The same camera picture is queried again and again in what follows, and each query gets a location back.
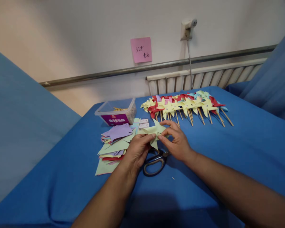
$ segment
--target white wall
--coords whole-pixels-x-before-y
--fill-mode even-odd
[[[38,82],[136,66],[131,38],[151,37],[152,63],[183,59],[186,18],[198,20],[192,57],[272,45],[285,35],[285,0],[0,0],[0,52]],[[97,102],[148,95],[146,75],[181,69],[49,90],[84,115]]]

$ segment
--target left hand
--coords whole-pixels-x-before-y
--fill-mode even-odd
[[[121,164],[133,165],[135,169],[139,170],[151,148],[149,142],[154,138],[155,134],[134,136]]]

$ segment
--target hand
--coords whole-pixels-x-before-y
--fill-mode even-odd
[[[158,136],[158,139],[167,147],[170,153],[177,159],[182,162],[185,162],[190,157],[195,158],[197,153],[191,149],[187,137],[181,130],[180,126],[169,120],[164,120],[160,122],[160,125],[169,125],[171,127],[165,129],[161,135]],[[169,141],[166,135],[172,135],[174,138],[173,141]]]
[[[155,134],[151,135],[136,135],[131,140],[131,143],[122,160],[123,164],[133,165],[136,170],[139,170],[146,160],[150,146],[150,141],[155,138]]]

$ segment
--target metal rail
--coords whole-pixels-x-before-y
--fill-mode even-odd
[[[271,45],[271,46],[265,46],[265,47],[260,47],[260,48],[257,47],[257,48],[245,49],[245,50],[240,50],[240,51],[233,51],[233,52],[219,53],[219,54],[213,54],[213,55],[206,55],[206,56],[201,56],[201,57],[194,57],[194,58],[191,58],[191,64],[271,52],[275,49],[276,46],[277,45]],[[76,76],[76,77],[71,77],[71,78],[40,82],[40,85],[42,85],[43,87],[50,87],[50,86],[57,86],[57,85],[74,83],[74,82],[99,79],[99,78],[107,78],[107,77],[112,77],[112,76],[117,76],[117,75],[122,75],[122,74],[138,73],[138,72],[143,72],[143,71],[151,71],[151,70],[157,70],[157,69],[163,69],[163,68],[169,68],[169,67],[183,66],[183,65],[188,65],[188,64],[189,64],[189,59],[182,59],[182,60],[175,60],[175,61],[170,61],[170,62],[155,63],[155,64],[150,64],[150,65],[145,65],[145,66],[136,66],[136,67],[125,68],[125,69],[120,69],[120,70],[112,70],[112,71]]]

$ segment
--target bed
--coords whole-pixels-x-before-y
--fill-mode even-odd
[[[193,127],[187,119],[180,120],[192,148],[285,196],[285,121],[219,87],[202,90],[226,104],[234,127],[224,119],[224,128],[214,116],[212,125],[207,119],[203,125],[197,116]],[[136,98],[136,107],[147,99]],[[0,225],[71,226],[109,177],[94,176],[97,152],[102,147],[100,134],[109,128],[94,115],[100,105],[95,104],[0,203]],[[152,122],[143,109],[137,109],[136,117]],[[172,156],[157,176],[146,177],[140,172],[121,227],[164,225],[243,227],[208,187]]]

